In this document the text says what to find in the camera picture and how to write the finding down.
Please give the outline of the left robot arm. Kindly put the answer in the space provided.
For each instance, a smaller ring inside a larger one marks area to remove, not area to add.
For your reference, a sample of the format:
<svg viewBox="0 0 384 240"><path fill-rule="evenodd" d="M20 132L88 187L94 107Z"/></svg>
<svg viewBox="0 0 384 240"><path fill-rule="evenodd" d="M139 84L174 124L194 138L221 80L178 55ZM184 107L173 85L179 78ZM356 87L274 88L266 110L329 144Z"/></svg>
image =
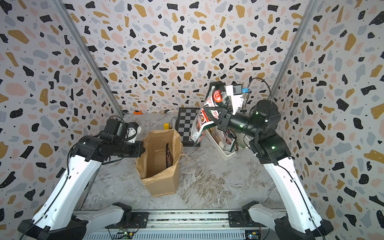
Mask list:
<svg viewBox="0 0 384 240"><path fill-rule="evenodd" d="M92 214L75 215L74 210L91 178L111 157L138 158L145 152L144 143L136 140L140 131L136 122L108 119L99 134L82 137L69 151L67 169L48 200L18 226L20 239L81 240L100 229L131 223L132 208L122 203Z"/></svg>

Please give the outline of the red black white sauce packet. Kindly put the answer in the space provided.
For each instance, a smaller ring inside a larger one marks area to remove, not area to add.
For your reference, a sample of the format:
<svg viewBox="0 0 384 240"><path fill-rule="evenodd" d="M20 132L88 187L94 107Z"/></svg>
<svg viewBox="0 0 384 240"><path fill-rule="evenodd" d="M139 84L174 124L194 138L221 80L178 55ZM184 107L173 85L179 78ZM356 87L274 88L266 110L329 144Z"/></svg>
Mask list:
<svg viewBox="0 0 384 240"><path fill-rule="evenodd" d="M225 84L221 81L211 82L203 106L198 111L191 128L190 139L194 142L194 146L200 143L206 129L216 125L213 119L219 119L217 110L205 110L205 108L226 108L229 101Z"/></svg>

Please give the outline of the dark packet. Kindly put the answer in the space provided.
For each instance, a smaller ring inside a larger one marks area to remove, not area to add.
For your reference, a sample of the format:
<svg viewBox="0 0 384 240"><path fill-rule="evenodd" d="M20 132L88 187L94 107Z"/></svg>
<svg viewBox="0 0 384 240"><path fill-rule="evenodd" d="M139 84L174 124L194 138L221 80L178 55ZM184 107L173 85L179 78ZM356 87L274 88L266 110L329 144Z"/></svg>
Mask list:
<svg viewBox="0 0 384 240"><path fill-rule="evenodd" d="M166 168L173 166L174 158L172 156L171 150L169 148L169 144L166 144Z"/></svg>

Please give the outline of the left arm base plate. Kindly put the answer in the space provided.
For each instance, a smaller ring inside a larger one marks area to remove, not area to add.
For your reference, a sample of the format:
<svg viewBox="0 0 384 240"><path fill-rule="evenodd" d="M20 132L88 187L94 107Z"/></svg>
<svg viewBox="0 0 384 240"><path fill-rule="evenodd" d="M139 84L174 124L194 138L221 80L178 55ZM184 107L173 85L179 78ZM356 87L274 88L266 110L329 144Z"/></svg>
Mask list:
<svg viewBox="0 0 384 240"><path fill-rule="evenodd" d="M109 225L109 229L145 229L149 220L149 212L129 212L117 224Z"/></svg>

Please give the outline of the brown paper bag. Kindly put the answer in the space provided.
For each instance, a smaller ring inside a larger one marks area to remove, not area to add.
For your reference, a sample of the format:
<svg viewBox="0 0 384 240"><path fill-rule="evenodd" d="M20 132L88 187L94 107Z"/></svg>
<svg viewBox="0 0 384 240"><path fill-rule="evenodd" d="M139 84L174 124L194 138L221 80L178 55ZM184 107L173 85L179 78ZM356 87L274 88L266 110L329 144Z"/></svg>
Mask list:
<svg viewBox="0 0 384 240"><path fill-rule="evenodd" d="M180 178L181 136L176 130L155 130L143 142L146 151L136 159L136 169L144 187L152 197L175 194ZM174 158L169 168L166 168L167 143Z"/></svg>

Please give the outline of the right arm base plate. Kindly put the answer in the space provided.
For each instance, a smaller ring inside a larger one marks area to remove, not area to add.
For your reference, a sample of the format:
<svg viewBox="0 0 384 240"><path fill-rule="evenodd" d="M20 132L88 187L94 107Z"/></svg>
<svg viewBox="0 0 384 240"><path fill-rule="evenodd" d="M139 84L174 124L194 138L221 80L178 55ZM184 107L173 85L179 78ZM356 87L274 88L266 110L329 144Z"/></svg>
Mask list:
<svg viewBox="0 0 384 240"><path fill-rule="evenodd" d="M241 211L229 211L228 221L230 228L246 228L248 227Z"/></svg>

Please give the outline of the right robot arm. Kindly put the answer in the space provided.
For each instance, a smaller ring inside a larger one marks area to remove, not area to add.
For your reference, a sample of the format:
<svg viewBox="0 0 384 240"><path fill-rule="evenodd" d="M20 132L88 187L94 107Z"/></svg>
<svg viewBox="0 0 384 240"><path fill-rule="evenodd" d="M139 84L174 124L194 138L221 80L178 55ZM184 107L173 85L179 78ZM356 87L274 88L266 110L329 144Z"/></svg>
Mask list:
<svg viewBox="0 0 384 240"><path fill-rule="evenodd" d="M276 133L281 114L273 101L260 100L249 116L219 107L204 107L204 111L219 130L230 128L251 137L249 149L269 173L283 200L284 214L256 201L244 205L244 225L261 224L276 232L280 240L325 238L334 230L331 222L323 219L312 205L295 171L288 145Z"/></svg>

